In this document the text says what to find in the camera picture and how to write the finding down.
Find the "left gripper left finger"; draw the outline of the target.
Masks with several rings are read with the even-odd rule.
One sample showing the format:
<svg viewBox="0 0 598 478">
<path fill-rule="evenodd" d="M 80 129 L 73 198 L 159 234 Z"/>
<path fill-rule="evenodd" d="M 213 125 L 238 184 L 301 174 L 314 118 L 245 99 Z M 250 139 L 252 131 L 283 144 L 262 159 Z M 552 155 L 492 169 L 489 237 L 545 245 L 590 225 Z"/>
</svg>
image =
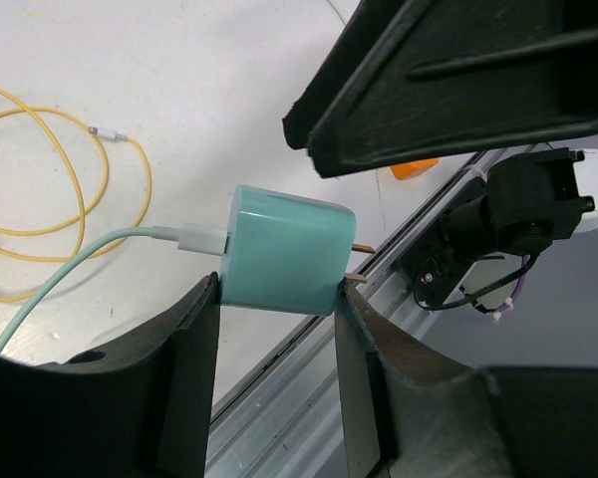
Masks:
<svg viewBox="0 0 598 478">
<path fill-rule="evenodd" d="M 200 477 L 219 283 L 63 363 L 0 357 L 0 477 Z"/>
</svg>

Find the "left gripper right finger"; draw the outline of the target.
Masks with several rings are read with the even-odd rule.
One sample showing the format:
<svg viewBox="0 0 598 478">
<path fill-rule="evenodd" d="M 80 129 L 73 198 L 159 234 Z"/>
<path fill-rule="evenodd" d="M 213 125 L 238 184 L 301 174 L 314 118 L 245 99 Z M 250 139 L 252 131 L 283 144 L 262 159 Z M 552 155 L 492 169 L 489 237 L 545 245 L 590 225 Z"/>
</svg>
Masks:
<svg viewBox="0 0 598 478">
<path fill-rule="evenodd" d="M 598 477 L 598 369 L 472 368 L 348 283 L 335 346 L 353 477 Z"/>
</svg>

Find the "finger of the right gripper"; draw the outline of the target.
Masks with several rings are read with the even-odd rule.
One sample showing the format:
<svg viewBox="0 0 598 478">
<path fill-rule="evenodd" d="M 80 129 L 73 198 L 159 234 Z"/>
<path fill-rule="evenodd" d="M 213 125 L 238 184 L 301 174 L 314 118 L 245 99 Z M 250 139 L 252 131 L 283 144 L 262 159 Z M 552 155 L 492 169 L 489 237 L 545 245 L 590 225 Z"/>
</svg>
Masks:
<svg viewBox="0 0 598 478">
<path fill-rule="evenodd" d="M 598 134 L 598 1 L 363 1 L 282 124 L 323 177 Z"/>
</svg>

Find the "light teal charger with cable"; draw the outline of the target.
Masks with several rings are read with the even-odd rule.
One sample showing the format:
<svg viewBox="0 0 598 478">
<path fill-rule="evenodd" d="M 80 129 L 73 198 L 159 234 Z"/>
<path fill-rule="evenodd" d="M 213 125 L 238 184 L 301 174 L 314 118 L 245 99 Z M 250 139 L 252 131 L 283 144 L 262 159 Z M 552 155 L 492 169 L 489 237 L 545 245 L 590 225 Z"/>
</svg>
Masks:
<svg viewBox="0 0 598 478">
<path fill-rule="evenodd" d="M 355 214 L 341 205 L 239 185 L 225 228 L 153 227 L 151 237 L 221 259 L 224 306 L 329 316 L 356 242 Z"/>
</svg>

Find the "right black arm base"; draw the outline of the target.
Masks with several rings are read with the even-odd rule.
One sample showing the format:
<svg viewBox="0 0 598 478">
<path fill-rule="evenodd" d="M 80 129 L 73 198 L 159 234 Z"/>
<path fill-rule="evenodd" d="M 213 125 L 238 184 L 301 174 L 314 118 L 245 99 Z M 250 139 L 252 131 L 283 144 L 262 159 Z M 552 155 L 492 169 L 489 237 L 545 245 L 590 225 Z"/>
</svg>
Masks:
<svg viewBox="0 0 598 478">
<path fill-rule="evenodd" d="M 444 235 L 444 220 L 455 209 L 479 199 L 484 192 L 483 179 L 470 179 L 439 212 L 425 217 L 425 228 L 397 259 L 397 271 L 420 303 L 431 307 L 442 305 L 471 267 L 469 262 L 454 256 Z"/>
</svg>

